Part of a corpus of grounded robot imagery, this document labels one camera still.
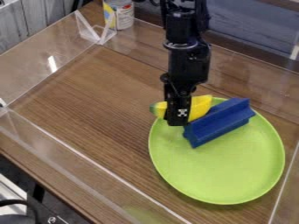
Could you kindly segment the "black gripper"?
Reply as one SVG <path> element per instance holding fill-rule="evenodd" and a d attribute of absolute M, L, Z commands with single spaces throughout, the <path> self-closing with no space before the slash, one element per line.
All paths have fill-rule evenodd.
<path fill-rule="evenodd" d="M 211 45 L 198 42 L 182 49 L 169 47 L 169 51 L 169 70 L 162 75 L 167 102 L 165 119 L 170 126 L 186 126 L 191 113 L 191 93 L 209 80 Z"/>

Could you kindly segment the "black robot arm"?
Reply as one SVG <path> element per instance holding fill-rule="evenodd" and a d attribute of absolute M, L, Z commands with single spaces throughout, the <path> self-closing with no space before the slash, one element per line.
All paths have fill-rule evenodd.
<path fill-rule="evenodd" d="M 186 126 L 193 111 L 193 93 L 209 80 L 211 44 L 202 34 L 210 29 L 207 0 L 161 0 L 169 69 L 161 76 L 167 103 L 163 116 L 170 126 Z"/>

